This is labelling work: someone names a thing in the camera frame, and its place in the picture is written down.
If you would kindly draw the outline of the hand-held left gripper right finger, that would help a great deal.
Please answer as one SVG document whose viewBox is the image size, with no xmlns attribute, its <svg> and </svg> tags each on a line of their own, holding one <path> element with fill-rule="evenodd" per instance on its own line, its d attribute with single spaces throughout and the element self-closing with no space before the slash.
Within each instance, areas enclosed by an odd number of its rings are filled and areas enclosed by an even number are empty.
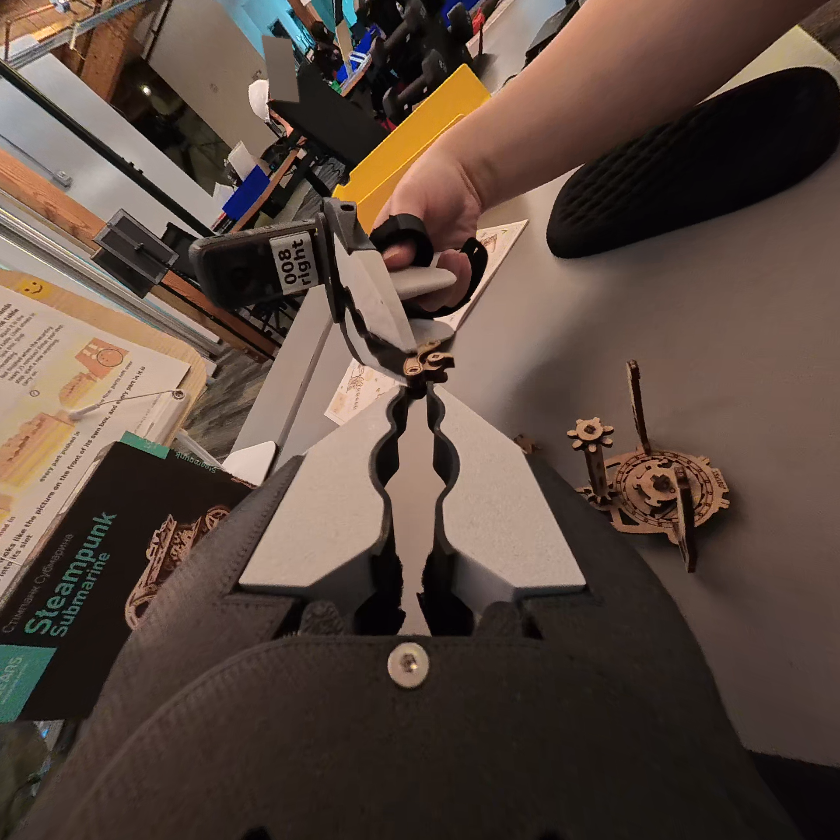
<svg viewBox="0 0 840 840">
<path fill-rule="evenodd" d="M 423 569 L 434 636 L 471 635 L 487 608 L 577 595 L 586 581 L 519 445 L 444 387 L 427 389 L 436 499 Z"/>
</svg>

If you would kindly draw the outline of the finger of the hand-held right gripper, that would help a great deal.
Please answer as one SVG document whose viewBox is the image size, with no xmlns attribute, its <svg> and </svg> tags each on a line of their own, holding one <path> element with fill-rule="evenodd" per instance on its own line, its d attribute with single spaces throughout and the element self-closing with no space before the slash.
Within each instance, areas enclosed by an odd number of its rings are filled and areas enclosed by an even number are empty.
<svg viewBox="0 0 840 840">
<path fill-rule="evenodd" d="M 406 315 L 379 252 L 353 245 L 338 234 L 338 291 L 344 304 L 339 328 L 357 362 L 404 382 L 404 364 L 416 355 L 424 328 Z"/>
</svg>

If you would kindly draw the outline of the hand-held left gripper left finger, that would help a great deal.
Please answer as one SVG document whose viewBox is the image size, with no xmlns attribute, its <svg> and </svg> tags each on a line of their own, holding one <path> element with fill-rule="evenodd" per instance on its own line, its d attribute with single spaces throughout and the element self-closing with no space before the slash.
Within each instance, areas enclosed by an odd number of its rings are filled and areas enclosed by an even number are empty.
<svg viewBox="0 0 840 840">
<path fill-rule="evenodd" d="M 393 387 L 284 466 L 287 488 L 239 577 L 246 592 L 329 602 L 356 633 L 404 622 L 403 567 L 385 486 L 400 465 L 404 389 Z"/>
</svg>

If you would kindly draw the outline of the small wooden model part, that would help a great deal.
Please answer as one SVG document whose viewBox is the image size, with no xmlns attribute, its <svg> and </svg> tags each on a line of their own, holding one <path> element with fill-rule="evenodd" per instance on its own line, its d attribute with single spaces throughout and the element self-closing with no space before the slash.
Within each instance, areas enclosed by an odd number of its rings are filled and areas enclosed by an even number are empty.
<svg viewBox="0 0 840 840">
<path fill-rule="evenodd" d="M 440 339 L 425 342 L 405 360 L 402 373 L 409 396 L 423 397 L 429 384 L 443 384 L 448 380 L 448 371 L 455 367 L 455 358 L 443 349 L 443 343 Z"/>
</svg>

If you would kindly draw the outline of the person's right forearm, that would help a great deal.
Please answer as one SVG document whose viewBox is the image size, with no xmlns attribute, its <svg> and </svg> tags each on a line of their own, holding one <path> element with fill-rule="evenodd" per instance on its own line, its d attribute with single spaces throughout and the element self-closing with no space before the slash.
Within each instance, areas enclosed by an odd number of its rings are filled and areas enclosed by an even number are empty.
<svg viewBox="0 0 840 840">
<path fill-rule="evenodd" d="M 678 117 L 822 5 L 585 2 L 447 150 L 481 214 Z"/>
</svg>

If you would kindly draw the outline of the wooden gear model assembly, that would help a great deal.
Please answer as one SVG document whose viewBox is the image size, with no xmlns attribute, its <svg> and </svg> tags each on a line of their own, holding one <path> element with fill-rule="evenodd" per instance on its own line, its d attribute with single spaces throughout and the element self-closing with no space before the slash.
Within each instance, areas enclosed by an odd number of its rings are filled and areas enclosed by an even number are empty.
<svg viewBox="0 0 840 840">
<path fill-rule="evenodd" d="M 567 437 L 583 455 L 589 479 L 577 492 L 620 533 L 666 536 L 679 550 L 686 572 L 696 573 L 697 530 L 729 508 L 727 481 L 706 456 L 654 446 L 635 360 L 626 363 L 626 377 L 637 445 L 608 458 L 604 453 L 613 446 L 614 427 L 598 416 L 577 420 Z"/>
</svg>

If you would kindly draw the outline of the black model kit box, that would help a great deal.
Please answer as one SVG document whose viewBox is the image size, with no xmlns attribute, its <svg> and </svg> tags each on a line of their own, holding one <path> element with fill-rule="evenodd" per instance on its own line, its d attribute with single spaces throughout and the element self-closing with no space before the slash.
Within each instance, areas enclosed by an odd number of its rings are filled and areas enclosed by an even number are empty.
<svg viewBox="0 0 840 840">
<path fill-rule="evenodd" d="M 2 607 L 2 723 L 88 716 L 163 583 L 255 488 L 136 435 L 105 447 Z"/>
</svg>

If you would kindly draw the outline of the person's right hand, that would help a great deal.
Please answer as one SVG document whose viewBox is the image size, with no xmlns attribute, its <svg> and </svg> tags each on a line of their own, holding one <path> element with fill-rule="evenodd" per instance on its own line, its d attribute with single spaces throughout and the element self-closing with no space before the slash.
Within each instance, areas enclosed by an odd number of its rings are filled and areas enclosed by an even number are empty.
<svg viewBox="0 0 840 840">
<path fill-rule="evenodd" d="M 476 234 L 482 204 L 468 171 L 469 148 L 454 133 L 436 141 L 405 173 L 381 209 L 374 225 L 388 217 L 410 214 L 420 218 L 439 253 L 437 267 L 455 275 L 455 283 L 414 300 L 417 306 L 436 312 L 457 308 L 471 282 L 471 266 L 460 248 Z"/>
</svg>

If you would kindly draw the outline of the blue bin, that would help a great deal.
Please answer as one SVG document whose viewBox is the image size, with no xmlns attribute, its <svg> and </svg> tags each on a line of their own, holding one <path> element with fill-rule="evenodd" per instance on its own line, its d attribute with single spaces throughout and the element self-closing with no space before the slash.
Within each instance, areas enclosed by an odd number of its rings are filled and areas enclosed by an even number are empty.
<svg viewBox="0 0 840 840">
<path fill-rule="evenodd" d="M 233 194 L 228 198 L 225 205 L 223 205 L 223 213 L 227 217 L 239 221 L 257 203 L 269 185 L 270 178 L 268 174 L 259 165 L 256 165 L 242 181 L 240 186 L 234 189 Z"/>
</svg>

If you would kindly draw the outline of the dark mounted box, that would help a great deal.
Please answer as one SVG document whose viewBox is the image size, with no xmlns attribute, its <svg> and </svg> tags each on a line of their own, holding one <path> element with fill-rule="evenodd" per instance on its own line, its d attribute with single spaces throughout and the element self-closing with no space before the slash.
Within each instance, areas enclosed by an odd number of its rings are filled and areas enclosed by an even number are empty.
<svg viewBox="0 0 840 840">
<path fill-rule="evenodd" d="M 125 210 L 118 210 L 94 239 L 91 261 L 111 278 L 145 298 L 174 268 L 178 255 Z"/>
</svg>

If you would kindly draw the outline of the illustrated instruction booklet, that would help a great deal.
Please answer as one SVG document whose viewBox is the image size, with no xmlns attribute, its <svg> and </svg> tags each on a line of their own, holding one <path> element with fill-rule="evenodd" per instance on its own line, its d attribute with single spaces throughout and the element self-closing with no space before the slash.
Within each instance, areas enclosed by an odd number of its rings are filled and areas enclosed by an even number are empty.
<svg viewBox="0 0 840 840">
<path fill-rule="evenodd" d="M 528 224 L 528 219 L 523 219 L 510 224 L 485 227 L 478 230 L 478 240 L 488 254 L 483 277 L 466 304 L 453 314 L 436 318 L 437 322 L 445 323 L 455 331 L 459 329 Z M 352 361 L 327 405 L 324 416 L 336 425 L 341 426 L 396 386 L 398 386 L 398 382 L 391 376 L 375 371 L 357 361 Z"/>
</svg>

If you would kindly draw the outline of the yellow plastic bin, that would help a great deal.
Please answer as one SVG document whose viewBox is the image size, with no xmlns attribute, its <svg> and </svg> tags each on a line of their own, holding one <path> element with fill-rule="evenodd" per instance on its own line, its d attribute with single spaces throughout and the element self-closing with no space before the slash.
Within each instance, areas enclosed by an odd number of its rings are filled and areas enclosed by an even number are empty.
<svg viewBox="0 0 840 840">
<path fill-rule="evenodd" d="M 350 172 L 333 197 L 354 203 L 369 234 L 383 206 L 413 163 L 436 139 L 490 100 L 490 92 L 472 70 L 462 66 L 424 99 L 394 131 Z"/>
</svg>

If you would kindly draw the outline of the black monitor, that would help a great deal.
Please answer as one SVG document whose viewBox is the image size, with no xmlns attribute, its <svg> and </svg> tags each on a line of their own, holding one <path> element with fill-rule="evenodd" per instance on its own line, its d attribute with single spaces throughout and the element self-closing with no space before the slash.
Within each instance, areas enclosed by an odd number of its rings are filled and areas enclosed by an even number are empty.
<svg viewBox="0 0 840 840">
<path fill-rule="evenodd" d="M 333 90 L 313 65 L 269 73 L 268 83 L 269 110 L 350 169 L 389 134 L 370 114 Z"/>
</svg>

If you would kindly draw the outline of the large illustrated poster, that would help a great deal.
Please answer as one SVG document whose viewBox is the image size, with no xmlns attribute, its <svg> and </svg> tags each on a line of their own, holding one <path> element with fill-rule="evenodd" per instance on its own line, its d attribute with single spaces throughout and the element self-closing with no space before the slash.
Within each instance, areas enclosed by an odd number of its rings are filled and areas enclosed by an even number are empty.
<svg viewBox="0 0 840 840">
<path fill-rule="evenodd" d="M 205 388 L 204 358 L 142 321 L 2 270 L 1 593 L 105 447 L 169 443 Z"/>
</svg>

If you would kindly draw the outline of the black ribbed pad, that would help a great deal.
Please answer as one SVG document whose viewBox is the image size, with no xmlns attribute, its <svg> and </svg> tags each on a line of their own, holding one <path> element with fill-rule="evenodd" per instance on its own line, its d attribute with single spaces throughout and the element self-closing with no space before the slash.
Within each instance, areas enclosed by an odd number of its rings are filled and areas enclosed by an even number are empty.
<svg viewBox="0 0 840 840">
<path fill-rule="evenodd" d="M 779 70 L 710 98 L 580 167 L 546 228 L 578 259 L 732 214 L 816 172 L 837 151 L 839 90 L 826 70 Z"/>
</svg>

